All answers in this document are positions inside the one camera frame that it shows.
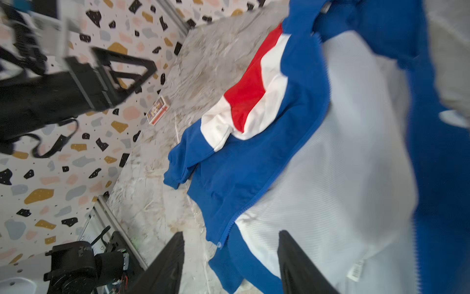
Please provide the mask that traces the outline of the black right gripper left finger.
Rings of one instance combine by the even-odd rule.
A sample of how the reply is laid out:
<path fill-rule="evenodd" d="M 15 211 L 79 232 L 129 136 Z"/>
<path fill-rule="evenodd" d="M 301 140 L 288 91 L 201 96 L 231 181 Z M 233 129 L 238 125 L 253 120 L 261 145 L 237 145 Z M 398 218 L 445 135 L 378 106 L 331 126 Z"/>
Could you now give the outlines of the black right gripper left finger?
<path fill-rule="evenodd" d="M 130 287 L 127 294 L 178 294 L 184 265 L 184 236 L 173 235 L 148 269 Z"/>

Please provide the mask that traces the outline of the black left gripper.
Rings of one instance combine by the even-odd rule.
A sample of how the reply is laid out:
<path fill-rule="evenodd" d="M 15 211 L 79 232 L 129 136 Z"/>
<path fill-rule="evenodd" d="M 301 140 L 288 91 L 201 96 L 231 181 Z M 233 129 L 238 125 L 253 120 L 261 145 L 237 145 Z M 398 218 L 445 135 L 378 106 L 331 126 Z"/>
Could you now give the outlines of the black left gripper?
<path fill-rule="evenodd" d="M 1 141 L 7 142 L 90 111 L 122 104 L 156 72 L 154 61 L 91 48 L 97 66 L 65 59 L 67 71 L 1 87 Z M 144 67 L 144 73 L 115 71 L 112 62 Z"/>

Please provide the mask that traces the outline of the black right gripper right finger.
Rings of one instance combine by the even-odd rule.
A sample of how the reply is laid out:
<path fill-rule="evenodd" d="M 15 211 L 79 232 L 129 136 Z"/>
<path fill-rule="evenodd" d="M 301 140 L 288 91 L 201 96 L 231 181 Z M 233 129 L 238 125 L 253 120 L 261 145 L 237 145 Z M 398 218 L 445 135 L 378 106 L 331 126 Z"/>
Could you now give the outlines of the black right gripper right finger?
<path fill-rule="evenodd" d="M 284 294 L 339 294 L 286 230 L 277 254 Z"/>

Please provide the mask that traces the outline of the blue red white jacket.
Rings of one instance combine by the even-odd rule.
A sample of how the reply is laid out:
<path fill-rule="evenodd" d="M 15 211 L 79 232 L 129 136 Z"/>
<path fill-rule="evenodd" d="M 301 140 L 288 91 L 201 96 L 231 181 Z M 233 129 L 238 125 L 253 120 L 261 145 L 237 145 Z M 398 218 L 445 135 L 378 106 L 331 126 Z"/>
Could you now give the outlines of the blue red white jacket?
<path fill-rule="evenodd" d="M 223 289 L 470 291 L 470 130 L 435 88 L 422 1 L 291 1 L 242 78 L 188 127 L 189 182 Z"/>

